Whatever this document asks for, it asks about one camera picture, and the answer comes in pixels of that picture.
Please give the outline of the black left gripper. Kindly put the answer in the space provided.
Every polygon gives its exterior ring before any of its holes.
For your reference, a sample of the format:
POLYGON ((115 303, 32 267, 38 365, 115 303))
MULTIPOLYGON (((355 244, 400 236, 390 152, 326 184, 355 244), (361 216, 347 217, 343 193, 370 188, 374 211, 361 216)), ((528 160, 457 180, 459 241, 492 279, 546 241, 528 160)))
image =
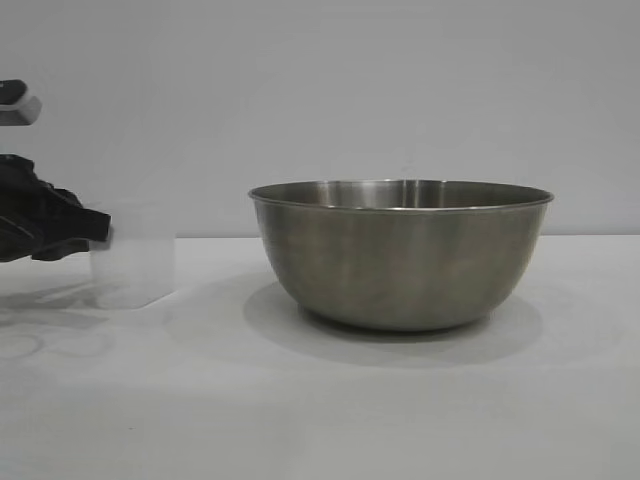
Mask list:
POLYGON ((64 189, 51 189, 34 171, 34 162, 1 155, 1 262, 24 257, 58 261, 88 252, 89 241, 106 242, 109 214, 85 208, 64 189))

